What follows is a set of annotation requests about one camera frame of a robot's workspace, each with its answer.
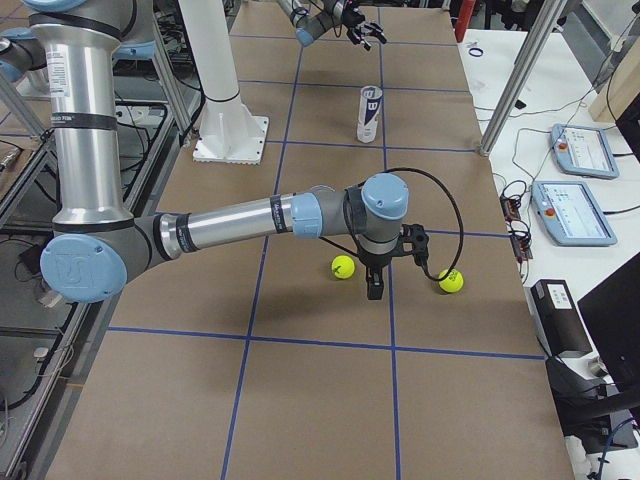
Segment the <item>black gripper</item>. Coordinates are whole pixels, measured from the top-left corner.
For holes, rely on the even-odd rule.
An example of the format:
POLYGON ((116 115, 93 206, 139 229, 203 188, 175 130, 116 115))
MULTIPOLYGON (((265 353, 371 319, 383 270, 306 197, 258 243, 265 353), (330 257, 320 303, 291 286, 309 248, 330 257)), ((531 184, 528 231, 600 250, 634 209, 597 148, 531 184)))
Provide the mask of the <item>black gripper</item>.
POLYGON ((358 257, 366 267, 366 293, 368 300, 381 300, 384 293, 383 268, 388 266, 394 256, 398 239, 385 242, 369 238, 358 238, 358 257))
POLYGON ((387 43, 387 38, 381 25, 376 22, 365 22, 366 17, 357 5, 344 5, 342 10, 342 24, 347 28, 349 40, 354 45, 361 45, 366 51, 372 48, 366 37, 373 37, 381 44, 387 43))

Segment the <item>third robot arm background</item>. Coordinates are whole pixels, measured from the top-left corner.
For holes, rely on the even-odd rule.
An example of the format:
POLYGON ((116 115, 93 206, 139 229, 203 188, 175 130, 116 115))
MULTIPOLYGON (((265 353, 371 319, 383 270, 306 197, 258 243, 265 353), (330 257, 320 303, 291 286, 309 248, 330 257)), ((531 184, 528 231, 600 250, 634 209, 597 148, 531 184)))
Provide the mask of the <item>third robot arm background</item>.
POLYGON ((28 27, 1 32, 1 73, 10 83, 26 78, 28 93, 50 96, 46 53, 28 27))

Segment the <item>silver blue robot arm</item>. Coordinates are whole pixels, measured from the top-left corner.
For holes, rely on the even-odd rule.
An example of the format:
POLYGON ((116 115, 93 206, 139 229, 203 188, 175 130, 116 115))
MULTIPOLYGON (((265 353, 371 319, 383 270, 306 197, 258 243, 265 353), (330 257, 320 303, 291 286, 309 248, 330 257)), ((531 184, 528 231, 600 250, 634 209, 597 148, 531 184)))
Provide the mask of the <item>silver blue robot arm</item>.
MULTIPOLYGON (((344 191, 272 195, 201 214, 134 218, 124 206, 112 60, 121 41, 153 27, 143 1, 22 1, 30 29, 44 48, 51 95, 61 209, 53 239, 40 258, 48 285, 79 303, 105 300, 162 261, 183 253, 276 233, 298 238, 349 234, 365 266, 367 297, 379 300, 383 269, 401 250, 408 209, 405 182, 379 173, 344 191)), ((343 26, 352 43, 386 43, 381 26, 366 22, 357 1, 323 1, 306 10, 278 1, 310 45, 343 26)), ((180 10, 203 96, 197 159, 259 163, 269 120, 253 116, 237 82, 223 1, 185 1, 180 10)))
POLYGON ((314 16, 302 1, 277 1, 277 4, 288 16, 303 47, 312 45, 330 30, 339 35, 342 27, 352 44, 361 45, 367 51, 371 49, 368 37, 377 39, 381 44, 387 43, 383 28, 366 20, 359 1, 322 1, 320 5, 308 1, 318 9, 314 16))

